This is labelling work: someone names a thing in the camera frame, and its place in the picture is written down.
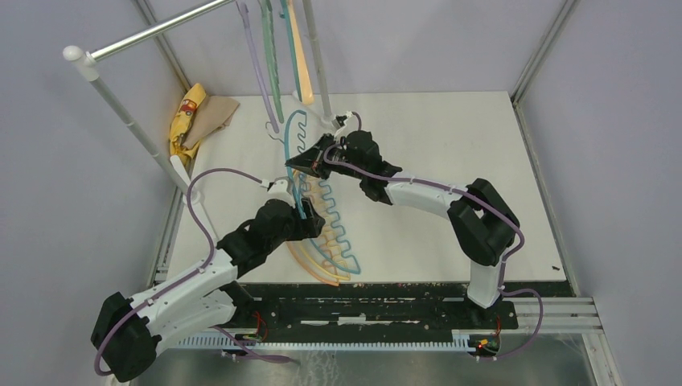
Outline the beige plastic hanger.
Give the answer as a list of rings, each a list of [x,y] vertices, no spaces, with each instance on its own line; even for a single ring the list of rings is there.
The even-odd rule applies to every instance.
[[[300,94],[300,100],[304,105],[312,105],[314,103],[314,92],[310,81],[310,74],[308,71],[302,38],[298,28],[298,21],[296,19],[294,3],[292,0],[286,1],[286,10],[289,14],[291,35],[294,42],[294,58],[296,61],[295,67],[298,75],[298,91]]]

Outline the green wavy hanger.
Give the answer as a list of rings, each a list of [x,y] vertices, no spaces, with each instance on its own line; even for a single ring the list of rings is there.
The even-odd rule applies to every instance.
[[[281,90],[279,85],[277,55],[274,38],[272,2],[270,0],[261,0],[258,3],[261,10],[261,27],[263,31],[265,60],[269,75],[270,89],[278,120],[283,122]]]

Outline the purple wavy hanger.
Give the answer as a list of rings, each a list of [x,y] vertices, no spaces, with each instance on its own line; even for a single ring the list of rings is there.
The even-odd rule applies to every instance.
[[[249,10],[248,7],[246,6],[245,3],[240,2],[240,1],[235,1],[236,7],[238,9],[242,25],[244,28],[244,33],[245,33],[245,38],[246,42],[248,45],[249,49],[249,55],[251,59],[251,63],[253,66],[253,71],[255,73],[255,76],[257,78],[257,83],[258,83],[258,88],[261,94],[261,99],[263,101],[263,104],[265,106],[265,111],[268,116],[268,123],[269,127],[272,129],[272,133],[274,134],[279,134],[280,133],[280,128],[279,124],[277,123],[277,118],[275,117],[275,113],[273,111],[273,107],[271,105],[270,99],[269,99],[269,94],[267,93],[267,89],[265,87],[265,79],[263,72],[261,70],[261,66],[258,60],[258,55],[257,55],[257,50],[255,47],[255,42],[253,40],[253,33],[252,33],[252,28],[250,25],[250,20],[249,20]]]

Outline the teal plastic hanger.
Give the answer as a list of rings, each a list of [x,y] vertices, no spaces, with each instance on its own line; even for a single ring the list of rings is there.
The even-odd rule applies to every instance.
[[[296,88],[296,98],[299,102],[302,102],[302,88],[300,84],[299,71],[298,71],[298,61],[296,58],[296,50],[294,45],[294,31],[292,19],[290,17],[290,12],[288,8],[288,3],[286,0],[280,0],[281,5],[281,18],[284,19],[286,25],[286,34],[290,50],[290,58],[292,63],[292,69],[294,74],[294,84]]]

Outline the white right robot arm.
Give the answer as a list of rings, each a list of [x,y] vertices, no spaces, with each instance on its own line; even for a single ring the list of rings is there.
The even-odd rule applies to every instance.
[[[520,221],[486,179],[460,187],[422,179],[384,160],[368,131],[341,138],[326,133],[285,165],[317,179],[338,173],[359,180],[372,201],[411,207],[449,220],[460,249],[470,259],[466,298],[489,309],[503,295],[507,259],[525,242]]]

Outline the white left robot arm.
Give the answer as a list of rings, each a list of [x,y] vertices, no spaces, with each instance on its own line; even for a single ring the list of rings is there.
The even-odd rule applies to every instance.
[[[110,295],[90,338],[97,373],[131,381],[176,343],[245,313],[253,299],[238,279],[285,242],[320,236],[324,224],[309,199],[297,207],[270,199],[217,242],[211,259],[129,298]]]

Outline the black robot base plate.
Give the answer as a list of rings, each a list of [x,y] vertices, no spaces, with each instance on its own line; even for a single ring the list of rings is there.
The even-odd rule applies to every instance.
[[[461,283],[247,284],[252,301],[225,323],[267,343],[446,343],[453,331],[499,332],[519,323],[510,301],[480,310]]]

